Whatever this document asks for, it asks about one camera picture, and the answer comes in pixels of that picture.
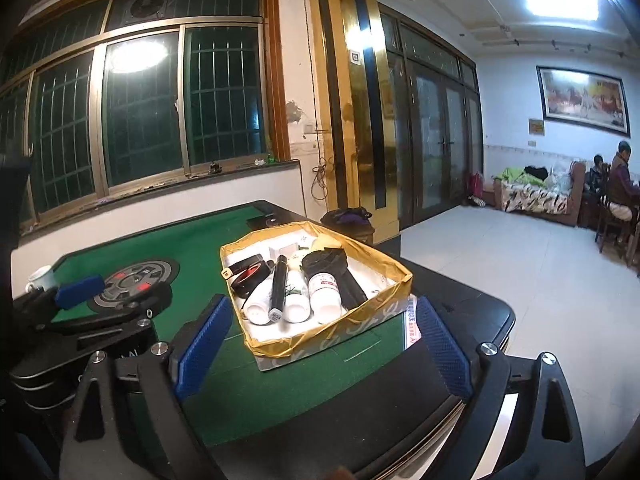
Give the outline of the white ceramic mug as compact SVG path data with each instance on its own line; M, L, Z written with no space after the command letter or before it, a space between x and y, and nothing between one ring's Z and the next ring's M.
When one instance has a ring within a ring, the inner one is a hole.
M34 292L58 288L58 281L55 278L52 266L40 266L35 272L29 275L25 286L25 292Z

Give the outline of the white cylindrical bottle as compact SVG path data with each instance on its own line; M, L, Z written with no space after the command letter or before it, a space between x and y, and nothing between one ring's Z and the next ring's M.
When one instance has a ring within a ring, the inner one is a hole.
M243 304L243 313L248 322L264 326L270 323L270 297L272 278L266 278L248 296Z

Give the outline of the round mahjong table control panel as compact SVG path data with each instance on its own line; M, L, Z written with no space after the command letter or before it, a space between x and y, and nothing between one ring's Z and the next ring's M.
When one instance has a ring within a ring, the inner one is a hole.
M130 263L104 278L103 292L90 298L88 307L96 313L120 310L156 283L171 284L179 272L180 264L171 258Z

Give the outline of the seated person in dark jacket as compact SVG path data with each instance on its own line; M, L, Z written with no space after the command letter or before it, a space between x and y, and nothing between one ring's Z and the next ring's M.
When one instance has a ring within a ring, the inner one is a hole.
M630 156L630 144L620 141L608 172L606 198L608 209L615 218L634 224L639 213L639 185L630 177Z

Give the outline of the gold-lined cardboard box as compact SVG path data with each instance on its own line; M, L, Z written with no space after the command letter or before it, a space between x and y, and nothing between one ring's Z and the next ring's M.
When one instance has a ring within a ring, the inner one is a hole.
M245 347L270 372L411 310L412 274L309 221L250 232L220 250Z

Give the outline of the white bottle with text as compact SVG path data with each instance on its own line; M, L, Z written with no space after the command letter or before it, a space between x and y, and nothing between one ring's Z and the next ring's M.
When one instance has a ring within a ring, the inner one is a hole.
M291 324L303 323L311 316L308 286L299 269L286 276L283 318Z

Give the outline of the wooden chair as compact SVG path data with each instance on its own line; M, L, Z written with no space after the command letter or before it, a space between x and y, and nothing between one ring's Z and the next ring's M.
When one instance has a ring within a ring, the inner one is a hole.
M612 203L607 195L600 197L598 206L598 226L594 241L599 252L603 252L604 246L610 243L620 258L625 259L634 212L626 205Z

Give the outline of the gold mirrored pillar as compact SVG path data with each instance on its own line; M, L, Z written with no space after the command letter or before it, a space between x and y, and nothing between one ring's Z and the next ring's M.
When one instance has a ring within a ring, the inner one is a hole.
M370 212L399 234L395 109L378 0L309 0L329 210Z

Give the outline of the red black tape roll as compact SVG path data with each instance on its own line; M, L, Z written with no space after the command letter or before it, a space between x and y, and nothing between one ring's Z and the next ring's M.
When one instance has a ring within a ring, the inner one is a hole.
M248 298L258 285L270 277L273 268L274 262L272 260L262 260L251 264L232 281L232 292L242 299Z

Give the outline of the framed horse painting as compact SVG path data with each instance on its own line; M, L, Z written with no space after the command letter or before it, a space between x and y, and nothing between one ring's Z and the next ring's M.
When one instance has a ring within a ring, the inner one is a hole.
M572 68L537 66L544 120L630 137L624 83L620 78Z

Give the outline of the window with green grille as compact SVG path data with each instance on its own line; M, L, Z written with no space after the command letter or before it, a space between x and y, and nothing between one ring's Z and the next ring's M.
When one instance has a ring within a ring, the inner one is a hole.
M1 58L1 149L32 160L22 232L291 156L279 0L66 0Z

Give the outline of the black round fan-shaped object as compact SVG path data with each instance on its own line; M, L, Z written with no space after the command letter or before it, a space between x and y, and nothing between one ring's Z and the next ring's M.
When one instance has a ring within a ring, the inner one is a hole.
M342 306L346 310L359 307L368 300L366 293L349 271L347 255L343 248L326 248L310 252L300 264L307 281L319 274L330 274L336 281Z

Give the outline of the black marker purple cap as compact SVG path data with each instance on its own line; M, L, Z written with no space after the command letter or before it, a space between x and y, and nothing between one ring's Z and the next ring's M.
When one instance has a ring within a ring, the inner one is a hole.
M286 278L288 277L288 258L280 255L277 258L272 277L272 287L268 318L271 323L280 322L285 305Z

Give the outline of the white bottle red label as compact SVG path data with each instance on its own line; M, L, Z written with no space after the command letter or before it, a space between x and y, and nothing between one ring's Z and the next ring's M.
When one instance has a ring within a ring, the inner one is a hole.
M308 281L308 292L312 314L320 325L332 323L344 314L340 290L332 274L314 274Z

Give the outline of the sofa with patterned cover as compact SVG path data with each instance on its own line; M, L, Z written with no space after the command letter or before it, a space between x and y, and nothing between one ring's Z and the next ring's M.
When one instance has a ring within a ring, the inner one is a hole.
M506 168L494 177L495 206L503 212L577 226L585 177L583 162L553 167L544 180L524 168Z

